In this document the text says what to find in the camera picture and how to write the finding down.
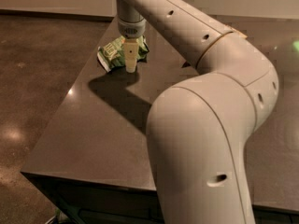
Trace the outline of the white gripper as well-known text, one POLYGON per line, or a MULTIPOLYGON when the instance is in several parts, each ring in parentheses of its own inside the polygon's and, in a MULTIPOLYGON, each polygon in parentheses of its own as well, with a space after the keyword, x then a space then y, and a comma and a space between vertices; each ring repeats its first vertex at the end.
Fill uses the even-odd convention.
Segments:
POLYGON ((118 18, 118 29, 123 37, 129 38, 123 43, 123 51, 126 71, 128 73, 133 73, 136 70, 139 49, 137 41, 133 38, 139 38, 145 33, 146 20, 143 19, 138 22, 129 22, 118 18))

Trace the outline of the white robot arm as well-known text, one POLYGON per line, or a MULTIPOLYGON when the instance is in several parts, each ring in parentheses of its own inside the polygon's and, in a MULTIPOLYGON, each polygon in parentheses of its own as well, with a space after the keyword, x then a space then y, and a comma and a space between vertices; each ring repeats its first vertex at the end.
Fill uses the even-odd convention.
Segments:
POLYGON ((273 64, 238 31, 182 0, 117 0, 120 31, 141 15, 197 77, 163 91, 147 120, 165 224, 255 224, 244 163, 278 99, 273 64))

